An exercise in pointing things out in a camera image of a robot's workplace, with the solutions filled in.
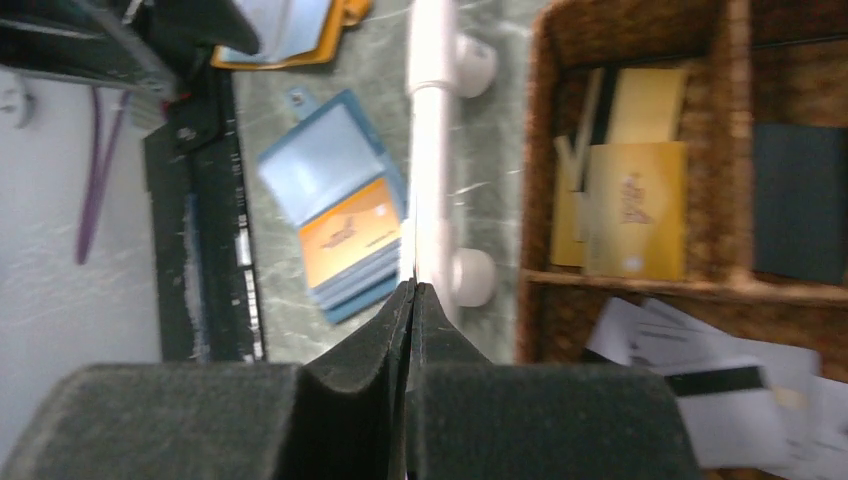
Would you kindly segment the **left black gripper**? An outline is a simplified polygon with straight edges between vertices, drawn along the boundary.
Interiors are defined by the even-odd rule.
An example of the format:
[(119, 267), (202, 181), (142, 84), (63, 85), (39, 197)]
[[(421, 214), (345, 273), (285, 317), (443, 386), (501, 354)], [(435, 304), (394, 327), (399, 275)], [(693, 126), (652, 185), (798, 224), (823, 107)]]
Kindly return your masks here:
[(234, 1), (4, 1), (1, 64), (26, 76), (127, 90), (164, 103), (180, 133), (216, 133), (232, 106), (217, 46), (256, 53)]

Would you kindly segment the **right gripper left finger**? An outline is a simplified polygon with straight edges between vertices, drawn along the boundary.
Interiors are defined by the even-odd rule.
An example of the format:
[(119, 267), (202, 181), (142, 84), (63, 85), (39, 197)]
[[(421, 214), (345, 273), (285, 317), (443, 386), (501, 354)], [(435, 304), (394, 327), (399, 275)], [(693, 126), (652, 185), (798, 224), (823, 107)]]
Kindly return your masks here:
[(399, 479), (416, 286), (307, 364), (95, 365), (60, 381), (5, 479)]

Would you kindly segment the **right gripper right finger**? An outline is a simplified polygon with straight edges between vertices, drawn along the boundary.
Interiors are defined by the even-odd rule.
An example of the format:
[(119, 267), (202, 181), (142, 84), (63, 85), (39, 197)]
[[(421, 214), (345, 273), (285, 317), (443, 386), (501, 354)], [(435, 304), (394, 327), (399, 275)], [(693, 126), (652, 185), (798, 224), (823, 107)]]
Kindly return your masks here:
[(413, 479), (698, 479), (668, 383), (612, 363), (498, 365), (415, 287), (406, 393)]

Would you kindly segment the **gold credit card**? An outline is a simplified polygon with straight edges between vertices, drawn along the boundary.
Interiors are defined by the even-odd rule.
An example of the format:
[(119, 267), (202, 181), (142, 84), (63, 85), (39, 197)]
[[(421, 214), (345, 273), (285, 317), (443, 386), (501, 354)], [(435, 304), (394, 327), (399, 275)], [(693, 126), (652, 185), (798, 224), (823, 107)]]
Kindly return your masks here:
[(306, 283), (319, 287), (400, 237), (388, 181), (378, 178), (303, 226)]

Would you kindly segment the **blue card holder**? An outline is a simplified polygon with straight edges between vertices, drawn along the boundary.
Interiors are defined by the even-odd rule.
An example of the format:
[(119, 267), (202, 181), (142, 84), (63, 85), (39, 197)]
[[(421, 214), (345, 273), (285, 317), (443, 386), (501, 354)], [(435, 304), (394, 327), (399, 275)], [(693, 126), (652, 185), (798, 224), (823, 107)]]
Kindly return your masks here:
[(332, 324), (389, 295), (397, 282), (406, 184), (380, 135), (351, 90), (319, 103), (304, 87), (285, 97), (298, 123), (260, 154), (259, 177), (299, 230), (378, 178), (388, 181), (400, 220), (400, 237), (340, 275), (306, 292)]

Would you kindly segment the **black credit card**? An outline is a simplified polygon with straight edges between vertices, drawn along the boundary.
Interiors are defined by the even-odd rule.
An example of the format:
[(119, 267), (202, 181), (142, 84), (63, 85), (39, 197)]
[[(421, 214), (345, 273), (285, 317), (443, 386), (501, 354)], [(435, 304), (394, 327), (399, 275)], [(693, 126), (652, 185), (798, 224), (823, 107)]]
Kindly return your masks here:
[(840, 285), (847, 268), (847, 130), (754, 127), (754, 270)]

